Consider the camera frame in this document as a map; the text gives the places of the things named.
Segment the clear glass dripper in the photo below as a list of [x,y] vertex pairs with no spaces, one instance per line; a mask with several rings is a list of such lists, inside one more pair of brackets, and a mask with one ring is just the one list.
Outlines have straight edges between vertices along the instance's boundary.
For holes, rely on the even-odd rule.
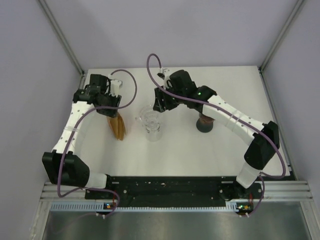
[[158,111],[154,111],[152,105],[144,106],[139,111],[135,120],[139,122],[148,133],[160,130],[160,113]]

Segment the red rimmed coffee server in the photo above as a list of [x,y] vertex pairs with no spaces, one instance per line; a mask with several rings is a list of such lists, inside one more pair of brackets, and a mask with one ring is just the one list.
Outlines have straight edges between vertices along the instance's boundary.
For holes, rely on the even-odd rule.
[[198,120],[196,121],[196,128],[201,133],[209,133],[214,127],[214,121],[213,118],[200,113]]

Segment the clear glass with brown band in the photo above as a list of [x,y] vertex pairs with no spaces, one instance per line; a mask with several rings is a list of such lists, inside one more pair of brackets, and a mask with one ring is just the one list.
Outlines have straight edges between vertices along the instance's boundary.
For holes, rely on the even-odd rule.
[[145,129],[146,129],[146,138],[150,142],[156,142],[161,139],[162,129],[159,124],[155,126],[147,126]]

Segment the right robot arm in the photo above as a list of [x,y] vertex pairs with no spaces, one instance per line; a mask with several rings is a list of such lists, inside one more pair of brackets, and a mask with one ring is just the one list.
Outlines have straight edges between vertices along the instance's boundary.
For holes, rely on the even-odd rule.
[[244,164],[233,185],[234,194],[245,198],[251,193],[251,185],[262,174],[268,162],[280,153],[278,125],[273,121],[263,123],[245,115],[206,85],[197,87],[185,70],[171,73],[167,68],[161,68],[157,76],[164,84],[154,90],[155,111],[163,113],[185,105],[201,116],[222,124],[248,145]]

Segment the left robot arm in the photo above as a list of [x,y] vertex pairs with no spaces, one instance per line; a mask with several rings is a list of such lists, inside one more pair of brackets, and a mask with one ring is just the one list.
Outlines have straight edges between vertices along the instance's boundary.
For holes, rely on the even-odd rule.
[[81,151],[93,113],[115,117],[121,101],[121,80],[101,74],[91,74],[89,83],[78,89],[72,99],[71,112],[58,142],[52,151],[45,152],[42,163],[52,184],[79,188],[96,188],[102,198],[114,191],[104,173],[90,170],[81,159]]

